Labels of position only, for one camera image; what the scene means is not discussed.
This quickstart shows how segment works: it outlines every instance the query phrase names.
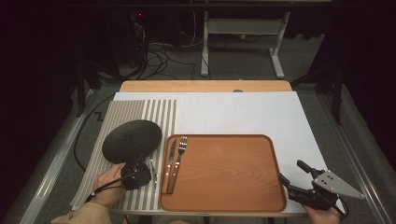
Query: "gray floor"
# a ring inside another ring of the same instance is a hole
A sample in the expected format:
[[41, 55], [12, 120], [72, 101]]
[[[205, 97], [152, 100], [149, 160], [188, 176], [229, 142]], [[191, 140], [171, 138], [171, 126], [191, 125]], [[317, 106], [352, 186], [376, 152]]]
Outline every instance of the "gray floor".
[[[309, 69], [322, 38], [304, 40], [301, 37], [284, 39], [279, 59], [281, 61], [286, 80], [292, 81], [303, 76]], [[226, 48], [221, 37], [213, 37], [210, 46], [213, 49], [209, 53], [210, 78], [211, 79], [250, 79], [271, 80], [276, 79], [271, 65], [267, 49], [272, 47], [275, 39], [264, 37], [254, 43], [241, 43], [237, 40], [229, 40]], [[168, 55], [176, 61], [189, 64], [174, 63], [168, 61], [163, 75], [150, 77], [149, 79], [209, 79], [201, 77], [201, 52], [200, 48], [175, 49], [166, 47]], [[159, 64], [159, 59], [153, 59], [150, 64]], [[127, 66], [122, 67], [122, 72], [127, 73]], [[104, 81], [103, 88], [90, 95], [90, 104], [87, 111], [98, 105], [107, 96], [118, 91], [120, 83]], [[350, 214], [343, 223], [391, 223], [396, 220], [392, 212], [396, 209], [396, 175], [389, 166], [386, 158], [377, 146], [374, 138], [362, 119], [359, 111], [354, 106], [353, 100], [343, 88], [343, 103], [341, 107], [342, 125], [336, 125], [331, 116], [330, 95], [316, 95], [314, 85], [301, 85], [295, 90], [298, 92], [304, 112], [318, 142], [320, 151], [327, 166], [333, 172], [340, 175], [349, 184], [361, 189], [368, 200], [359, 201], [344, 197]], [[95, 112], [105, 115], [106, 101]], [[75, 118], [76, 108], [73, 108], [69, 118], [58, 132], [51, 147], [48, 149], [42, 162], [37, 166], [35, 173], [28, 185], [25, 186], [20, 198], [14, 203], [13, 208], [4, 220], [4, 223], [20, 223], [21, 218], [35, 196], [37, 188], [47, 173], [53, 158], [65, 140], [70, 138], [75, 130], [74, 125], [78, 121]], [[77, 153], [82, 164], [88, 163], [93, 144], [99, 133], [102, 121], [97, 113], [92, 114], [84, 125], [78, 139]], [[44, 206], [37, 219], [30, 223], [49, 223], [56, 216], [65, 214], [70, 209], [69, 203], [76, 193], [83, 172], [79, 169], [72, 150], [67, 154], [65, 163], [59, 173], [50, 193], [46, 194]], [[121, 223], [122, 217], [112, 216], [114, 223]], [[283, 223], [283, 219], [277, 218], [276, 223]], [[307, 223], [306, 218], [290, 218], [288, 223]]]

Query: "knife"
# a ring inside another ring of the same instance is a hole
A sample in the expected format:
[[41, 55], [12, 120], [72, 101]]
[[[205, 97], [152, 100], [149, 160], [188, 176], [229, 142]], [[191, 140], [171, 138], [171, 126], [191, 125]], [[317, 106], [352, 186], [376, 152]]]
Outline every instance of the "knife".
[[166, 193], [166, 190], [168, 188], [168, 182], [169, 182], [169, 175], [171, 173], [171, 166], [173, 163], [173, 158], [175, 156], [175, 150], [176, 150], [176, 138], [172, 143], [171, 146], [171, 151], [169, 153], [169, 159], [168, 159], [168, 164], [166, 165], [165, 168], [165, 175], [163, 176], [163, 186], [161, 188], [161, 193]]

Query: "fork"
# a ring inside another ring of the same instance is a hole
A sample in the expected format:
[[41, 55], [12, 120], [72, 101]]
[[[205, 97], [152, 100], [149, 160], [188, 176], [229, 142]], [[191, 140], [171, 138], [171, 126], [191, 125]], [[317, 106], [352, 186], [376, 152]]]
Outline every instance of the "fork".
[[177, 160], [176, 160], [176, 163], [175, 163], [175, 167], [173, 169], [173, 173], [172, 173], [172, 175], [170, 177], [170, 180], [169, 180], [168, 188], [166, 190], [166, 193], [168, 193], [168, 194], [173, 193], [173, 189], [175, 187], [175, 183], [176, 183], [176, 179], [177, 179], [178, 170], [180, 169], [181, 156], [186, 151], [186, 148], [187, 148], [187, 136], [181, 136], [180, 144], [178, 145]]

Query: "black round pad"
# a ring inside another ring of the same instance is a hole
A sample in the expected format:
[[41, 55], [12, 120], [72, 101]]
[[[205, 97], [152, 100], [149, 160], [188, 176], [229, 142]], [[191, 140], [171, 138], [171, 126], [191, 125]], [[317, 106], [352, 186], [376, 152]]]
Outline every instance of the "black round pad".
[[113, 163], [134, 161], [140, 155], [146, 158], [161, 143], [163, 133], [154, 122], [144, 119], [121, 124], [105, 139], [102, 152]]

